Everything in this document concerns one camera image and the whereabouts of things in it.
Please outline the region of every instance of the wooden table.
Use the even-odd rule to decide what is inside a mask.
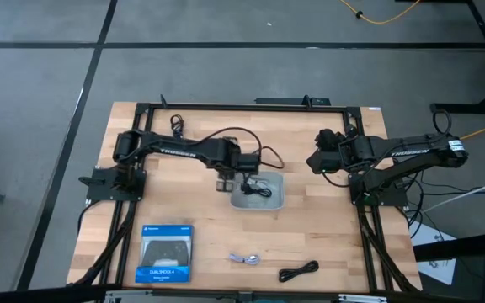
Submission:
[[[111,167],[117,134],[129,130],[135,103],[115,103],[99,166]],[[381,111],[361,108],[367,135],[386,137]],[[316,292],[366,292],[368,283],[360,227],[349,191],[328,184],[315,175],[305,160],[315,151],[314,137],[320,129],[342,130],[341,114],[252,111],[155,110],[152,131],[171,135],[169,118],[181,114],[184,136],[200,139],[215,130],[241,126],[254,131],[264,146],[272,146],[285,160],[285,207],[278,211],[234,210],[229,194],[215,191],[216,172],[195,159],[154,154],[147,158],[147,185],[138,203],[125,268],[124,287],[200,290],[266,290]],[[256,142],[249,134],[228,131],[244,152]],[[272,153],[264,160],[276,162]],[[273,170],[262,166],[260,169]],[[346,183],[346,173],[330,178]],[[106,245],[114,202],[95,205],[83,217],[82,230],[68,275],[68,282],[81,278]],[[421,288],[413,247],[405,219],[392,207],[381,207],[387,251],[410,282]],[[145,224],[192,224],[195,236],[192,277],[189,284],[136,284],[140,257],[141,227]],[[234,263],[229,253],[258,253],[257,266]],[[115,280],[118,252],[112,258],[109,281]],[[320,269],[287,283],[278,281],[282,268],[299,268],[317,260]],[[383,288],[381,265],[374,253],[378,285]]]

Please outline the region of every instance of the floor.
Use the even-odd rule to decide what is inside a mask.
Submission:
[[[386,19],[408,6],[351,0]],[[485,18],[485,0],[476,1]],[[0,0],[0,41],[94,42],[109,0]],[[119,1],[108,42],[128,41],[482,41],[467,6],[423,3],[395,23],[367,24],[336,0]],[[10,290],[80,95],[92,50],[0,50],[0,291]],[[429,104],[485,98],[485,51],[453,50],[104,50],[83,113],[32,288],[65,284],[86,188],[115,101],[250,104],[257,97],[331,98],[379,106],[389,136],[433,131]],[[484,115],[454,115],[453,134],[485,127]],[[466,141],[468,163],[432,168],[431,183],[485,184],[485,134]],[[417,193],[410,193],[416,199]],[[442,200],[428,197],[426,207]],[[455,237],[485,233],[485,196],[430,213]],[[472,271],[480,260],[467,259]],[[461,265],[452,287],[423,277],[431,293],[477,298],[482,287]]]

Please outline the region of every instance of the white cable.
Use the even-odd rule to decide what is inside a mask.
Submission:
[[[430,211],[430,210],[434,210],[434,209],[436,209],[436,208],[438,208],[438,207],[441,207],[441,206],[443,206],[443,205],[445,205],[445,204],[448,204],[448,203],[450,203],[450,202],[452,202],[452,201],[454,201],[454,200],[461,199],[461,198],[463,198],[463,197],[467,197],[468,195],[478,193],[479,191],[483,191],[484,189],[485,189],[485,186],[484,186],[483,188],[480,188],[480,189],[475,189],[475,190],[472,190],[472,191],[470,191],[470,192],[468,192],[468,193],[460,194],[459,196],[456,196],[456,197],[454,197],[454,198],[451,198],[451,199],[448,199],[448,200],[446,200],[446,201],[443,201],[443,202],[441,202],[441,203],[439,203],[439,204],[437,204],[437,205],[434,205],[434,206],[432,206],[432,207],[428,208],[427,210],[423,210],[422,212],[423,212],[423,213],[427,213],[427,212],[428,212],[428,211]]]
[[[246,264],[250,264],[250,265],[256,265],[257,263],[259,263],[259,260],[261,259],[258,255],[241,257],[241,256],[236,255],[235,253],[230,253],[229,258],[231,260],[235,261],[235,262],[246,263]]]

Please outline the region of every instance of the game controller box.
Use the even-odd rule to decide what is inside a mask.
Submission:
[[[192,233],[190,225],[145,225],[136,283],[190,281]]]

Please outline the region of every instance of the plastic container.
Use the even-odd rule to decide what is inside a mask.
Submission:
[[[270,189],[272,195],[267,198],[259,194],[244,194],[241,191],[243,176],[238,174],[235,177],[235,188],[230,199],[234,208],[237,210],[279,210],[284,207],[284,176],[274,172],[261,172],[251,176],[250,180]]]

